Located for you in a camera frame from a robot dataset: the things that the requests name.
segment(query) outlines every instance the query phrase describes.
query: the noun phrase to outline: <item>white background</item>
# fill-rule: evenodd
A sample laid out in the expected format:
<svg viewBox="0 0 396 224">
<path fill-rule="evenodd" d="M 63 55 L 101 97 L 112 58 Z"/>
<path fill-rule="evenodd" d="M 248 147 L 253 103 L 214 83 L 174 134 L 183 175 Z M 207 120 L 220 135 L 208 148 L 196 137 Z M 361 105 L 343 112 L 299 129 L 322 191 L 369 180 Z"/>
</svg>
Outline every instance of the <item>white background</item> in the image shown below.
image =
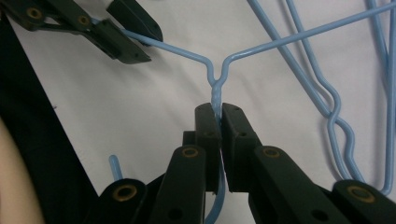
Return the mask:
<svg viewBox="0 0 396 224">
<path fill-rule="evenodd" d="M 76 2 L 95 18 L 111 18 L 106 13 L 111 1 Z M 284 1 L 260 2 L 282 36 L 295 33 Z M 309 29 L 361 12 L 366 9 L 363 2 L 297 0 L 296 6 Z M 138 3 L 160 24 L 164 42 L 208 57 L 217 77 L 225 57 L 270 41 L 246 1 Z M 389 14 L 381 17 L 387 34 Z M 324 76 L 342 96 L 341 117 L 355 131 L 357 164 L 380 189 L 386 104 L 370 24 L 359 21 L 310 40 Z M 200 63 L 142 47 L 152 62 L 122 64 L 82 36 L 14 27 L 98 193 L 113 180 L 111 154 L 119 157 L 124 177 L 148 183 L 161 175 L 181 145 L 183 131 L 194 130 L 194 108 L 210 101 Z M 301 47 L 289 47 L 306 66 Z M 331 189 L 339 179 L 326 120 L 276 49 L 232 63 L 222 96 L 223 102 L 244 109 L 265 145 L 287 151 L 315 183 Z M 341 132 L 339 140 L 342 147 Z M 396 201 L 395 190 L 389 197 Z M 213 198 L 207 194 L 206 210 Z M 227 193 L 218 223 L 254 223 L 248 196 Z"/>
</svg>

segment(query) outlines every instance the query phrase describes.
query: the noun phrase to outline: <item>brass rivet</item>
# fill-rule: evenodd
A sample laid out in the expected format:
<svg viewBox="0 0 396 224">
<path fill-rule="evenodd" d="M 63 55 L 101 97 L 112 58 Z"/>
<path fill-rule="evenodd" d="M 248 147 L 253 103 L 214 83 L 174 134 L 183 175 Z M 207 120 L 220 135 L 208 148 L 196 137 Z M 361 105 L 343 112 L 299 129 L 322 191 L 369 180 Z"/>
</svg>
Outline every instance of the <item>brass rivet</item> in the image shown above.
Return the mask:
<svg viewBox="0 0 396 224">
<path fill-rule="evenodd" d="M 83 25 L 90 24 L 90 20 L 86 16 L 79 16 L 78 17 L 78 22 L 83 24 Z"/>
<path fill-rule="evenodd" d="M 186 158 L 193 158 L 198 156 L 198 150 L 196 148 L 193 147 L 187 147 L 184 148 L 181 153 L 183 154 L 184 157 Z"/>
<path fill-rule="evenodd" d="M 273 148 L 265 148 L 262 150 L 265 156 L 270 158 L 278 158 L 280 156 L 279 151 Z"/>
<path fill-rule="evenodd" d="M 131 184 L 118 186 L 113 191 L 113 199 L 118 202 L 126 202 L 132 199 L 137 193 L 137 188 Z"/>
<path fill-rule="evenodd" d="M 43 17 L 43 14 L 41 13 L 41 11 L 35 7 L 29 7 L 26 10 L 26 13 L 30 18 L 35 19 L 35 20 L 40 20 Z"/>
<path fill-rule="evenodd" d="M 359 186 L 349 186 L 347 187 L 347 192 L 355 199 L 364 203 L 373 203 L 375 201 L 375 196 L 372 192 Z"/>
</svg>

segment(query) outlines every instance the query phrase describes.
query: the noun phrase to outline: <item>blue wire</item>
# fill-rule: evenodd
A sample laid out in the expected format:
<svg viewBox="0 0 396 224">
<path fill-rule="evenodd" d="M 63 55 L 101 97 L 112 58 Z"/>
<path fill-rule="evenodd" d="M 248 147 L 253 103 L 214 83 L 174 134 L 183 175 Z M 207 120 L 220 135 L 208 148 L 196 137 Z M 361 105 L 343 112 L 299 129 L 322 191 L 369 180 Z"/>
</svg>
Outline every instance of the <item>blue wire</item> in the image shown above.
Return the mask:
<svg viewBox="0 0 396 224">
<path fill-rule="evenodd" d="M 304 28 L 301 25 L 301 20 L 298 17 L 297 10 L 295 8 L 295 5 L 294 5 L 293 1 L 292 0 L 287 0 L 287 3 L 288 3 L 288 6 L 290 8 L 290 13 L 291 13 L 291 16 L 294 19 L 294 22 L 296 24 L 298 32 L 303 31 Z M 376 28 L 381 28 L 379 21 L 375 21 L 374 26 Z M 383 43 L 380 41 L 381 38 L 382 38 L 382 40 L 384 40 L 383 39 L 383 35 L 382 35 L 382 29 L 381 30 L 375 29 L 375 32 L 376 33 L 378 33 L 378 32 L 380 33 L 380 34 L 375 34 L 376 35 L 376 39 L 377 39 L 378 47 L 379 48 L 385 47 L 385 41 Z M 393 40 L 394 37 L 396 37 L 396 36 L 393 33 L 393 35 L 390 36 L 390 40 Z M 322 77 L 320 69 L 318 68 L 318 64 L 316 62 L 315 55 L 314 55 L 312 49 L 310 48 L 308 40 L 307 39 L 303 39 L 303 44 L 304 44 L 305 51 L 307 52 L 308 59 L 310 60 L 312 66 L 313 66 L 313 70 L 315 72 L 315 75 L 317 75 L 317 79 L 318 79 L 319 83 L 322 84 L 322 86 L 325 87 L 325 89 L 330 92 L 330 90 L 325 86 L 327 84 L 322 83 L 323 77 Z M 385 61 L 382 61 L 382 62 L 384 64 L 388 64 L 388 53 L 386 51 L 386 47 L 385 47 L 385 52 L 384 52 L 384 50 L 380 50 L 380 51 L 381 51 L 381 56 L 383 57 L 383 59 L 385 59 Z M 390 75 L 389 76 L 385 76 L 385 78 L 387 78 L 387 79 L 394 78 L 394 72 L 391 73 L 390 71 L 389 71 Z M 331 95 L 334 98 L 334 104 L 337 105 L 336 102 L 340 100 L 338 94 L 337 94 L 337 96 L 335 96 L 333 93 L 331 93 Z M 391 95 L 394 95 L 394 90 L 389 90 L 388 96 L 391 96 Z M 394 101 L 394 98 L 393 99 L 389 99 L 389 98 L 392 98 L 392 97 L 388 97 L 388 108 L 387 108 L 388 114 L 387 114 L 387 146 L 386 146 L 386 154 L 387 155 L 386 155 L 386 169 L 385 169 L 386 172 L 385 172 L 384 187 L 381 189 L 381 192 L 383 194 L 385 194 L 385 195 L 388 195 L 391 192 L 391 189 L 392 189 L 393 163 L 394 163 L 393 151 L 394 151 L 395 114 L 394 114 L 394 112 L 392 113 L 392 111 L 395 111 L 395 107 L 394 107 L 395 106 L 395 101 Z M 330 127 L 329 127 L 330 128 L 329 136 L 330 136 L 331 139 L 335 137 L 335 132 L 334 132 L 333 125 L 334 125 L 335 118 L 339 114 L 339 110 L 338 109 L 337 110 L 334 109 L 334 111 L 332 112 L 332 115 L 331 115 L 331 117 L 329 119 L 329 122 L 328 122 L 329 125 L 330 125 Z M 360 171 L 358 169 L 358 166 L 354 162 L 353 151 L 350 150 L 350 149 L 353 149 L 353 148 L 347 148 L 346 149 L 346 166 L 348 166 L 349 172 L 352 174 L 352 176 L 355 179 L 357 179 L 357 180 L 359 180 L 361 182 L 364 182 L 364 179 L 363 179 L 363 177 L 362 177 L 362 175 L 361 175 L 361 173 L 360 173 Z"/>
<path fill-rule="evenodd" d="M 296 35 L 290 35 L 288 37 L 285 38 L 280 38 L 278 40 L 272 41 L 270 43 L 267 44 L 262 44 L 259 45 L 257 47 L 254 48 L 250 48 L 250 49 L 245 49 L 242 51 L 239 51 L 235 54 L 232 54 L 230 56 L 228 56 L 222 64 L 222 68 L 221 68 L 221 76 L 220 78 L 217 80 L 217 82 L 215 83 L 215 85 L 212 87 L 212 100 L 213 99 L 221 99 L 221 87 L 224 84 L 224 82 L 227 80 L 228 77 L 228 73 L 229 73 L 229 67 L 230 64 L 236 60 L 240 60 L 243 58 L 246 58 L 248 56 L 266 51 L 268 49 L 274 49 L 274 48 L 279 48 L 281 46 L 287 45 L 291 42 L 295 42 L 304 38 L 308 38 L 309 36 L 312 35 L 318 35 L 321 34 L 323 32 L 327 32 L 329 30 L 350 24 L 352 22 L 355 21 L 360 21 L 363 19 L 366 19 L 368 17 L 372 17 L 378 13 L 390 10 L 392 8 L 396 7 L 396 3 L 389 3 L 386 4 L 382 7 L 377 7 L 377 8 L 372 8 L 369 10 L 366 10 L 364 12 L 346 17 L 344 19 L 341 19 L 339 21 L 334 21 L 325 25 L 321 25 L 317 28 L 314 29 L 310 29 L 307 31 L 303 31 L 300 32 L 299 34 Z M 301 68 L 299 69 L 300 66 L 294 66 L 293 63 L 291 63 L 292 61 L 288 61 L 288 64 L 290 65 L 290 67 L 294 67 L 297 70 L 301 70 Z M 317 107 L 317 109 L 319 110 L 319 112 L 324 116 L 324 117 L 328 117 L 331 113 L 331 111 L 327 108 L 327 106 L 323 103 L 323 101 L 321 100 L 321 98 L 319 97 L 318 93 L 316 92 L 315 88 L 312 86 L 312 84 L 310 84 L 309 81 L 306 80 L 305 76 L 297 76 L 297 78 L 299 79 L 300 83 L 302 83 L 305 91 L 308 93 L 308 96 L 312 99 L 312 101 L 314 102 L 315 106 Z M 354 147 L 354 134 L 351 131 L 349 125 L 342 119 L 338 119 L 336 121 L 336 123 L 343 129 L 343 131 L 346 133 L 347 138 L 349 139 L 349 141 L 346 141 L 346 147 L 350 147 L 353 148 Z M 349 173 L 347 172 L 347 170 L 345 169 L 342 173 L 343 178 L 350 178 Z"/>
<path fill-rule="evenodd" d="M 392 190 L 394 176 L 394 136 L 396 119 L 396 9 L 390 12 L 390 34 L 389 34 L 389 64 L 388 64 L 388 108 L 387 108 L 387 141 L 386 141 L 386 160 L 385 160 L 385 183 L 381 192 L 389 194 Z"/>
<path fill-rule="evenodd" d="M 375 0 L 368 0 L 368 8 L 375 8 L 376 7 L 376 1 Z M 382 25 L 381 25 L 381 20 L 379 18 L 378 15 L 374 15 L 372 18 L 372 23 L 373 23 L 373 27 L 374 27 L 374 33 L 375 33 L 375 42 L 377 44 L 377 49 L 379 51 L 379 56 L 381 58 L 381 62 L 383 64 L 383 68 L 384 68 L 384 78 L 383 78 L 383 82 L 384 82 L 384 87 L 387 87 L 387 80 L 388 80 L 388 51 L 387 51 L 387 45 L 385 43 L 385 37 L 384 34 L 382 32 Z"/>
<path fill-rule="evenodd" d="M 294 23 L 297 27 L 298 32 L 303 32 L 304 28 L 301 24 L 301 20 L 298 16 L 297 10 L 295 8 L 295 5 L 293 4 L 293 2 L 291 0 L 287 0 L 288 2 L 288 7 L 290 9 L 290 14 L 293 17 Z M 270 22 L 270 20 L 266 17 L 265 13 L 263 12 L 262 8 L 260 7 L 260 5 L 257 3 L 257 1 L 251 1 L 249 2 L 250 5 L 252 6 L 253 10 L 255 11 L 256 15 L 259 17 L 259 20 L 262 22 L 262 25 L 264 26 L 264 28 L 267 30 L 268 34 L 273 38 L 273 39 L 277 39 L 279 38 L 279 35 L 276 32 L 275 27 L 273 26 L 273 24 Z M 303 44 L 304 44 L 304 49 L 306 51 L 306 54 L 308 56 L 308 59 L 311 63 L 311 66 L 314 70 L 314 73 L 317 77 L 318 82 L 332 95 L 333 99 L 334 99 L 334 111 L 330 114 L 329 121 L 328 121 L 328 132 L 329 132 L 329 137 L 331 139 L 331 144 L 332 144 L 332 151 L 333 151 L 333 155 L 335 157 L 336 163 L 337 163 L 337 167 L 340 170 L 340 173 L 345 174 L 346 170 L 345 167 L 342 167 L 341 170 L 340 169 L 340 164 L 344 164 L 344 162 L 342 161 L 342 158 L 340 156 L 340 152 L 338 149 L 338 145 L 337 145 L 337 141 L 336 141 L 336 135 L 335 135 L 335 131 L 334 131 L 334 123 L 338 117 L 338 114 L 340 112 L 341 109 L 341 99 L 337 93 L 337 91 L 330 85 L 330 83 L 328 83 L 326 81 L 326 79 L 323 77 L 323 75 L 321 74 L 321 71 L 318 67 L 318 62 L 316 61 L 315 55 L 313 53 L 313 50 L 310 47 L 310 44 L 308 42 L 307 39 L 303 39 Z M 279 48 L 279 51 L 283 51 L 283 56 L 285 57 L 285 60 L 288 62 L 288 64 L 291 64 L 292 66 L 295 66 L 296 64 L 294 63 L 295 60 L 292 58 L 290 52 L 288 52 L 288 49 L 285 48 Z M 301 69 L 293 69 L 293 71 L 297 71 L 296 76 L 300 76 L 301 74 L 298 74 L 299 72 L 301 72 Z M 394 105 L 394 100 L 392 101 L 391 99 L 389 99 L 389 107 L 388 107 L 388 111 L 389 113 L 391 113 L 390 111 L 395 111 Z M 394 118 L 395 115 L 393 114 L 388 114 L 388 122 L 387 124 L 390 125 L 387 128 L 390 129 L 391 126 L 393 126 L 393 130 L 389 130 L 387 131 L 388 137 L 387 137 L 387 161 L 386 161 L 386 177 L 385 177 L 385 184 L 384 184 L 384 188 L 381 189 L 381 191 L 384 194 L 389 194 L 391 191 L 391 185 L 393 183 L 393 163 L 394 163 L 394 159 L 393 159 L 393 155 L 394 155 L 394 145 L 393 145 L 393 141 L 394 141 Z M 353 160 L 353 147 L 348 147 L 346 148 L 346 165 L 348 167 L 348 171 L 350 173 L 352 173 L 352 176 L 355 179 L 358 179 L 359 181 L 364 182 L 364 179 L 361 175 L 361 173 L 359 172 L 359 169 L 356 165 L 356 163 Z"/>
<path fill-rule="evenodd" d="M 108 161 L 110 162 L 111 173 L 113 173 L 114 181 L 122 179 L 122 172 L 120 168 L 119 158 L 116 155 L 111 155 L 108 157 Z"/>
<path fill-rule="evenodd" d="M 297 31 L 303 32 L 304 27 L 301 23 L 301 19 L 298 15 L 297 9 L 294 5 L 294 2 L 292 0 L 286 0 L 290 14 L 294 20 L 294 24 L 297 28 Z M 330 116 L 327 117 L 328 123 L 327 123 L 327 130 L 328 130 L 328 135 L 330 139 L 330 143 L 332 146 L 332 154 L 334 155 L 334 160 L 336 161 L 337 167 L 340 170 L 340 165 L 339 164 L 344 164 L 344 161 L 341 157 L 340 149 L 338 146 L 338 141 L 337 141 L 337 136 L 335 134 L 335 129 L 334 129 L 334 124 L 336 120 L 338 119 L 338 115 L 340 114 L 341 111 L 341 98 L 340 95 L 338 94 L 337 90 L 325 79 L 323 76 L 321 69 L 318 65 L 318 61 L 316 59 L 315 53 L 311 48 L 311 45 L 308 41 L 308 39 L 303 39 L 303 46 L 306 52 L 306 55 L 308 57 L 309 62 L 311 63 L 312 69 L 314 71 L 314 74 L 318 80 L 318 82 L 322 85 L 322 87 L 329 92 L 329 94 L 332 96 L 333 101 L 334 101 L 334 109 Z M 353 149 L 354 147 L 347 147 L 346 148 L 346 167 L 348 171 L 350 172 L 351 176 L 355 179 L 358 179 L 359 181 L 364 181 L 363 177 L 361 175 L 361 172 L 358 169 L 358 166 L 356 165 L 356 162 L 353 159 Z"/>
<path fill-rule="evenodd" d="M 97 23 L 98 20 L 92 19 L 92 22 L 93 23 Z M 138 40 L 140 42 L 143 42 L 143 43 L 146 43 L 148 45 L 157 47 L 159 49 L 164 49 L 164 50 L 170 51 L 170 52 L 175 53 L 177 55 L 180 55 L 182 57 L 194 60 L 196 62 L 203 63 L 206 66 L 206 70 L 207 70 L 207 76 L 206 76 L 207 77 L 207 81 L 209 82 L 210 86 L 213 87 L 215 85 L 216 80 L 215 80 L 215 76 L 214 76 L 213 63 L 209 59 L 207 59 L 206 57 L 201 56 L 201 55 L 196 54 L 196 53 L 189 52 L 189 51 L 184 50 L 184 49 L 180 49 L 180 48 L 165 44 L 165 43 L 163 43 L 161 41 L 157 41 L 157 40 L 148 38 L 148 37 L 143 36 L 143 35 L 135 34 L 135 33 L 130 32 L 128 30 L 122 30 L 122 32 L 125 35 L 127 35 L 128 37 L 136 39 L 136 40 Z M 213 106 L 213 103 L 215 105 L 220 105 L 221 104 L 221 102 L 217 102 L 217 100 L 218 99 L 213 100 L 213 98 L 212 98 L 212 107 L 215 110 L 215 114 L 216 115 L 221 115 L 221 108 Z M 224 178 L 224 168 L 222 166 L 221 159 L 220 159 L 220 164 L 221 164 L 221 166 L 220 166 L 220 173 L 219 173 L 219 192 L 216 195 L 216 198 L 215 198 L 215 201 L 213 203 L 212 209 L 210 210 L 209 214 L 207 215 L 207 217 L 205 219 L 205 224 L 212 224 L 212 223 L 216 222 L 216 220 L 219 217 L 219 214 L 221 212 L 222 206 L 224 204 L 224 199 L 225 199 L 225 178 Z"/>
<path fill-rule="evenodd" d="M 270 19 L 267 17 L 267 15 L 265 14 L 265 12 L 262 10 L 262 7 L 260 6 L 260 4 L 258 3 L 258 1 L 256 0 L 248 0 L 250 6 L 252 7 L 253 11 L 255 12 L 256 16 L 258 17 L 259 21 L 262 23 L 262 26 L 265 28 L 265 30 L 267 31 L 268 35 L 273 39 L 273 40 L 277 40 L 280 39 L 280 35 L 278 34 L 276 28 L 274 27 L 274 25 L 271 23 Z M 285 59 L 285 61 L 288 63 L 290 69 L 293 71 L 293 73 L 295 74 L 295 76 L 297 77 L 297 79 L 300 81 L 300 83 L 303 85 L 304 89 L 307 91 L 308 95 L 310 96 L 310 98 L 312 99 L 312 101 L 314 102 L 314 104 L 316 106 L 321 107 L 323 110 L 325 110 L 325 114 L 324 117 L 328 118 L 331 116 L 334 116 L 334 114 L 331 112 L 331 110 L 327 107 L 327 105 L 323 102 L 323 100 L 320 98 L 320 96 L 318 95 L 318 92 L 316 91 L 313 83 L 310 81 L 310 79 L 307 77 L 306 73 L 304 72 L 304 70 L 301 68 L 301 66 L 297 63 L 297 61 L 295 60 L 295 58 L 292 56 L 290 50 L 288 49 L 287 46 L 281 46 L 278 48 L 279 52 L 281 53 L 281 55 L 283 56 L 283 58 Z M 327 83 L 327 81 L 324 78 L 319 78 L 322 82 Z M 326 90 L 330 91 L 330 93 L 337 97 L 338 93 L 335 91 L 335 89 L 328 84 L 326 86 Z M 336 110 L 340 110 L 340 100 L 339 97 L 337 98 L 337 101 L 334 101 L 334 110 L 335 112 L 337 112 Z M 349 136 L 351 138 L 348 138 L 347 141 L 348 143 L 353 141 L 354 139 L 354 134 L 353 131 L 349 128 L 349 126 L 346 126 L 346 128 L 348 129 L 347 131 L 350 134 Z M 340 171 L 340 174 L 343 178 L 351 178 L 350 174 L 347 171 L 347 168 L 345 167 L 340 151 L 338 149 L 338 145 L 336 142 L 336 139 L 331 138 L 331 144 L 332 144 L 332 149 L 333 149 L 333 155 L 335 158 L 335 163 L 337 165 L 338 170 Z"/>
<path fill-rule="evenodd" d="M 341 19 L 339 21 L 334 21 L 334 22 L 331 22 L 331 23 L 328 23 L 328 24 L 325 24 L 325 25 L 321 25 L 321 26 L 319 26 L 317 28 L 313 28 L 313 29 L 310 29 L 310 30 L 307 30 L 307 31 L 303 31 L 303 32 L 301 32 L 299 34 L 296 34 L 296 35 L 290 35 L 288 37 L 284 37 L 284 38 L 272 41 L 270 43 L 262 44 L 262 45 L 259 45 L 257 47 L 254 47 L 254 48 L 245 49 L 245 50 L 236 52 L 235 54 L 232 54 L 232 55 L 228 56 L 223 61 L 223 64 L 222 64 L 222 67 L 221 67 L 221 76 L 220 76 L 220 78 L 216 81 L 215 85 L 212 86 L 212 102 L 214 100 L 221 99 L 221 87 L 223 86 L 224 82 L 227 80 L 229 69 L 230 69 L 230 64 L 232 62 L 234 62 L 236 60 L 240 60 L 240 59 L 246 58 L 246 57 L 254 55 L 254 54 L 258 54 L 258 53 L 264 52 L 264 51 L 266 51 L 268 49 L 278 48 L 280 46 L 287 45 L 287 44 L 289 44 L 291 42 L 295 42 L 295 41 L 298 41 L 298 40 L 301 40 L 301 39 L 304 39 L 304 38 L 308 38 L 309 36 L 312 36 L 312 35 L 318 35 L 318 34 L 330 31 L 332 29 L 335 29 L 335 28 L 338 28 L 338 27 L 341 27 L 341 26 L 344 26 L 344 25 L 348 25 L 348 24 L 350 24 L 352 22 L 355 22 L 355 21 L 360 21 L 360 20 L 366 19 L 368 17 L 372 17 L 372 16 L 374 16 L 374 15 L 376 15 L 378 13 L 390 10 L 392 8 L 395 8 L 395 7 L 396 7 L 396 3 L 389 3 L 389 4 L 386 4 L 386 5 L 382 6 L 382 7 L 372 8 L 372 9 L 366 10 L 364 12 L 361 12 L 361 13 L 346 17 L 346 18 Z M 305 88 L 306 91 L 311 91 L 310 90 L 311 88 L 309 86 L 308 87 L 303 86 L 303 87 Z M 314 93 L 313 94 L 308 94 L 308 95 L 310 97 L 311 96 L 312 97 L 316 97 Z M 316 106 L 317 106 L 319 112 L 322 115 L 326 115 L 327 116 L 327 114 L 330 113 L 330 111 L 326 110 L 325 106 L 324 107 L 322 105 L 316 105 Z M 340 125 L 341 128 L 347 127 L 347 124 L 341 119 L 337 120 L 336 123 L 338 125 Z"/>
</svg>

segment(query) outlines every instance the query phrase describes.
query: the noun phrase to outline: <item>bent wire end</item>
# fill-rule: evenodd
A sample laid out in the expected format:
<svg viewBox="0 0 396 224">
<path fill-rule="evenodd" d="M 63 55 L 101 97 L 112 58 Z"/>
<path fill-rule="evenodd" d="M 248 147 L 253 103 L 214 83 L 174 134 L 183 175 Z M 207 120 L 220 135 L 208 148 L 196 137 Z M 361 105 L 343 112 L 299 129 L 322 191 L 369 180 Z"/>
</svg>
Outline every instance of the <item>bent wire end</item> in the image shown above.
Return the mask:
<svg viewBox="0 0 396 224">
<path fill-rule="evenodd" d="M 219 191 L 218 195 L 215 198 L 215 201 L 213 203 L 213 209 L 209 212 L 207 217 L 205 218 L 205 224 L 214 224 L 216 220 L 218 219 L 222 206 L 224 205 L 224 199 L 225 199 L 225 174 L 224 174 L 224 166 L 222 162 L 220 163 L 220 170 L 219 170 Z"/>
<path fill-rule="evenodd" d="M 111 155 L 110 157 L 108 157 L 108 161 L 110 162 L 111 173 L 113 174 L 114 181 L 123 179 L 119 158 L 117 158 L 116 155 Z"/>
</svg>

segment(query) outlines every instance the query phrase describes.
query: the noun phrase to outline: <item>skin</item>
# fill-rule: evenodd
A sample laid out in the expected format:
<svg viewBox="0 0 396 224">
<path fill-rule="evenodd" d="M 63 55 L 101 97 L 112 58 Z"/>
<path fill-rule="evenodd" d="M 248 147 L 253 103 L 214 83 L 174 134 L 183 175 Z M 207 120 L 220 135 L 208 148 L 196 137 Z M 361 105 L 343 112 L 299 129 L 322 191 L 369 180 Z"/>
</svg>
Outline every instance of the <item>skin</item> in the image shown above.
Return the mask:
<svg viewBox="0 0 396 224">
<path fill-rule="evenodd" d="M 30 176 L 1 118 L 0 223 L 44 224 Z"/>
</svg>

